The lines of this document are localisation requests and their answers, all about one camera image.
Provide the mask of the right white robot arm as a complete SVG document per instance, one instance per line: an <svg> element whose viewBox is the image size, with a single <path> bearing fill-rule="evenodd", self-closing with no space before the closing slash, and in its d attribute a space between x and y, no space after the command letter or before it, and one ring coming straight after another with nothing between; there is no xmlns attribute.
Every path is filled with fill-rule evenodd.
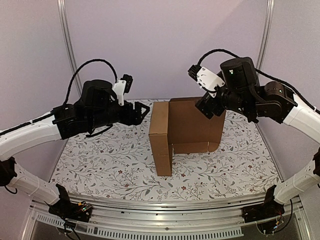
<svg viewBox="0 0 320 240"><path fill-rule="evenodd" d="M266 117L304 133L312 140L320 141L320 115L306 104L301 96L279 80L261 86L257 70L250 57L236 57L220 64L215 74L199 63L192 65L188 75L205 90L196 108L208 119L231 110L258 122ZM261 204L243 209L245 215L258 212L269 218L281 211L292 197L320 183L320 154L317 152L306 167L288 180L270 187Z"/></svg>

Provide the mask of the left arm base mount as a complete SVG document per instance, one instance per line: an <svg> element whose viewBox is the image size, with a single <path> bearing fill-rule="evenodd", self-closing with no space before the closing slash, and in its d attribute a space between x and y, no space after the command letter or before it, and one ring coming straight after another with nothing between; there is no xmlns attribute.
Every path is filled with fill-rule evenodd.
<svg viewBox="0 0 320 240"><path fill-rule="evenodd" d="M73 203L70 201L67 190L62 185L56 184L55 186L59 192L59 199L55 204L49 205L48 212L62 219L88 223L92 215L93 205L85 201Z"/></svg>

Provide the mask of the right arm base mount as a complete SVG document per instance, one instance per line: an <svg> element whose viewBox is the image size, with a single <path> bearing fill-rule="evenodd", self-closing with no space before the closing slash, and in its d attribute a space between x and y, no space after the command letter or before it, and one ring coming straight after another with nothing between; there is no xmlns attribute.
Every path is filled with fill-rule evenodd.
<svg viewBox="0 0 320 240"><path fill-rule="evenodd" d="M284 204L277 203L274 197L276 185L270 187L264 197L263 203L241 208L241 216L245 223L257 222L272 218L270 221L259 223L258 230L264 235L274 234L279 226L276 217L282 218L285 213Z"/></svg>

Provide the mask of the brown cardboard box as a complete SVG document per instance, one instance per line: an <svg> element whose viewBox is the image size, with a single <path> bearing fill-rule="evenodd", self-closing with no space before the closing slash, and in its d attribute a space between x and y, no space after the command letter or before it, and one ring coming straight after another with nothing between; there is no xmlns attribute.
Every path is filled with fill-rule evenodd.
<svg viewBox="0 0 320 240"><path fill-rule="evenodd" d="M196 103L200 97L155 101L149 126L149 141L156 174L171 176L174 154L211 153L222 139L226 111L207 118Z"/></svg>

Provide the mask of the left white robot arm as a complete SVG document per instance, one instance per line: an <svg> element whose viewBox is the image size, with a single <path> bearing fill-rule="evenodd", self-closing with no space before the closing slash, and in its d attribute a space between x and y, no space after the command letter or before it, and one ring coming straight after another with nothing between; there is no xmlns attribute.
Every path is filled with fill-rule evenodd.
<svg viewBox="0 0 320 240"><path fill-rule="evenodd" d="M141 102L128 102L124 95L130 91L128 75L112 84L106 80L86 81L78 101L63 103L44 115L0 133L0 185L21 190L55 207L63 216L74 213L66 189L48 183L19 165L14 156L38 145L65 140L79 134L92 138L95 129L108 131L113 124L138 126L150 111Z"/></svg>

